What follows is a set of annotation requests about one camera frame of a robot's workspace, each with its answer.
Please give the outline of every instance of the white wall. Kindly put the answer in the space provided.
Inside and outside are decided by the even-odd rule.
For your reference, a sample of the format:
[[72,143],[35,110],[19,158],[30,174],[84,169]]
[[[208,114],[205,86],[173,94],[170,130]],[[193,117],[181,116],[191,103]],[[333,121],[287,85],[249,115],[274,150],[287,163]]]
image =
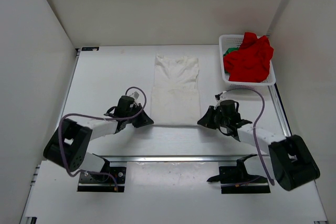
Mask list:
[[335,40],[336,0],[291,0],[271,37],[288,121],[321,169],[317,185],[331,223],[336,223]]
[[19,223],[75,54],[46,0],[0,0],[0,223]]
[[280,0],[51,0],[76,47],[217,44],[265,34]]

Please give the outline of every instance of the white table surface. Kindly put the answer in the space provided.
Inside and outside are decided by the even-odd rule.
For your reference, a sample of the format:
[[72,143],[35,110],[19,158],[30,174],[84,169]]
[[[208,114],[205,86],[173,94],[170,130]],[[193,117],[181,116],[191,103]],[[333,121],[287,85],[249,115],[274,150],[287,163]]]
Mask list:
[[[126,46],[100,47],[82,51],[79,56],[64,114],[77,112],[102,116],[130,86],[144,90],[148,98],[145,111],[150,115],[151,90],[156,54],[167,57],[190,56],[199,59],[198,89],[201,115],[215,105],[214,95],[225,87],[221,75],[219,48],[212,46]],[[263,88],[266,107],[258,126],[281,134],[268,88]],[[261,109],[260,97],[251,91],[232,91],[230,98],[240,103],[243,119],[255,120]],[[147,126],[125,130],[94,140],[89,152],[98,155],[245,155],[256,149],[200,126],[189,128]]]
[[43,161],[26,216],[36,224],[313,224],[326,220],[314,182],[293,191],[224,195],[217,162],[127,164],[124,193],[77,192],[78,177]]
[[[154,58],[192,56],[199,58],[201,112],[215,104],[214,95],[223,91],[218,46],[100,47],[81,52],[66,102],[65,113],[101,116],[116,105],[130,86],[142,88],[148,96],[150,115]],[[252,92],[236,92],[242,118],[253,121],[261,109]],[[281,128],[267,88],[262,90],[266,108],[260,126],[281,134]],[[89,145],[99,155],[245,155],[255,148],[202,127],[156,127],[105,136]],[[291,192],[277,183],[270,194],[222,195],[219,184],[208,184],[218,174],[217,162],[127,163],[125,192],[77,192],[78,178],[63,168],[43,161],[33,187],[26,217],[37,224],[53,223],[297,223],[326,220],[314,182]]]

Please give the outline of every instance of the cable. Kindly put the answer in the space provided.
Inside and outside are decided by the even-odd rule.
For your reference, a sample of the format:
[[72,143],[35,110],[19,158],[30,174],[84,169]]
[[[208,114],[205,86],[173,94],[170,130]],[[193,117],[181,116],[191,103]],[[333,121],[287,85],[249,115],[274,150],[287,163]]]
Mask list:
[[254,181],[256,181],[257,179],[259,179],[260,176],[250,180],[250,181],[246,181],[246,182],[240,182],[240,183],[232,183],[232,184],[226,184],[226,185],[220,185],[221,187],[227,187],[227,186],[242,186],[242,185],[248,185]]
[[271,183],[272,186],[275,185],[275,182],[274,182],[274,179],[271,178],[271,176],[269,175],[269,172],[267,170],[267,167],[266,167],[266,164],[265,164],[265,161],[264,161],[264,158],[262,157],[263,155],[261,154],[261,150],[260,150],[260,147],[259,147],[259,143],[258,143],[258,138],[257,138],[257,132],[256,132],[256,125],[257,125],[257,122],[259,121],[259,119],[261,118],[264,110],[265,110],[265,99],[263,97],[263,95],[261,93],[259,93],[258,91],[256,90],[253,90],[253,89],[250,89],[250,88],[235,88],[235,89],[230,89],[230,90],[227,90],[228,91],[232,91],[232,90],[238,90],[238,89],[246,89],[246,90],[251,90],[255,93],[257,93],[260,98],[261,98],[261,101],[262,101],[262,108],[261,108],[261,112],[260,114],[258,115],[258,117],[256,118],[256,120],[254,121],[253,123],[253,138],[254,138],[254,142],[256,144],[256,148],[257,148],[257,152],[258,152],[258,156],[260,158],[260,161],[261,161],[261,164],[262,164],[262,167],[264,168],[264,171],[266,173],[266,176],[269,180],[269,182]]
[[89,119],[96,119],[96,120],[103,120],[103,121],[123,121],[123,120],[130,120],[130,119],[133,119],[133,118],[137,117],[144,110],[144,108],[145,108],[145,106],[147,104],[147,97],[146,97],[146,94],[142,91],[142,89],[140,89],[138,87],[130,87],[130,88],[128,88],[125,94],[127,94],[127,92],[130,89],[137,89],[137,90],[139,90],[143,94],[143,97],[144,97],[144,100],[145,100],[144,104],[143,104],[143,107],[140,109],[140,111],[138,113],[136,113],[133,116],[129,116],[127,118],[100,118],[100,117],[97,117],[97,116],[84,115],[84,114],[79,114],[79,113],[69,113],[69,114],[64,115],[60,119],[59,124],[58,124],[58,132],[57,132],[57,134],[58,134],[59,150],[60,150],[60,154],[61,154],[61,158],[62,158],[62,161],[63,161],[64,168],[65,168],[65,170],[67,171],[67,173],[69,174],[70,177],[75,177],[75,176],[77,176],[77,174],[82,173],[82,172],[83,173],[89,173],[89,174],[95,174],[95,175],[106,175],[106,176],[109,176],[109,177],[112,178],[112,180],[114,182],[114,187],[115,187],[116,191],[118,191],[117,181],[109,173],[99,173],[99,172],[93,172],[93,171],[82,170],[82,169],[76,171],[74,174],[71,173],[71,171],[69,169],[69,165],[68,165],[67,159],[65,157],[65,151],[64,151],[64,146],[63,146],[64,140],[62,139],[62,125],[63,125],[63,121],[66,118],[70,117],[70,116],[80,116],[82,118],[89,118]]

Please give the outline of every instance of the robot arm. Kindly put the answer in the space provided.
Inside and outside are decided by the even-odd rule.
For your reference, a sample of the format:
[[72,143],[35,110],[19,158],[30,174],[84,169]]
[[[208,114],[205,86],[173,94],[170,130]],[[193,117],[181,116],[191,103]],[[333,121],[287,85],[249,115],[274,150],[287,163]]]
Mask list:
[[[141,104],[137,103],[139,94],[137,92],[123,95],[118,105],[110,108],[106,112],[106,116],[112,118],[130,118],[142,109]],[[109,161],[95,154],[87,153],[89,142],[101,136],[109,134],[117,134],[123,130],[127,124],[131,123],[135,128],[153,124],[145,111],[138,116],[128,120],[118,121],[102,121],[90,120],[87,123],[79,124],[71,119],[65,119],[62,124],[62,138],[72,140],[63,142],[66,161],[71,172],[82,169],[96,173],[108,173]],[[60,146],[58,139],[58,129],[51,137],[44,149],[43,156],[64,168],[64,163],[60,154]]]
[[[222,100],[221,94],[215,97],[218,101],[217,106],[210,106],[198,124],[214,130],[219,129],[224,135],[256,146],[252,123],[240,118],[239,103]],[[256,138],[260,150],[269,155],[263,159],[270,177],[276,179],[283,189],[290,191],[320,177],[320,171],[301,137],[285,137],[256,129]],[[236,173],[242,178],[247,175],[266,177],[266,172],[256,155],[237,160]],[[208,181],[219,180],[220,177],[215,176]]]

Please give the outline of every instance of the black clamp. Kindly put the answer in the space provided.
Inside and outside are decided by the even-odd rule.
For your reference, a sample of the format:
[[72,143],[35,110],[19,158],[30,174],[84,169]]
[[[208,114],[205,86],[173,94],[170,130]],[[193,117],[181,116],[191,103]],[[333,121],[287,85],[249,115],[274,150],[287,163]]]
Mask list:
[[273,142],[268,149],[275,179],[283,189],[290,191],[320,177],[320,170],[300,136]]
[[227,130],[227,133],[222,132],[224,135],[232,136],[239,141],[237,130],[243,125],[252,122],[241,119],[238,109],[238,102],[234,100],[224,100],[220,102],[216,108],[209,106],[207,112],[197,124],[209,129],[219,129],[220,131],[221,127],[224,127]]

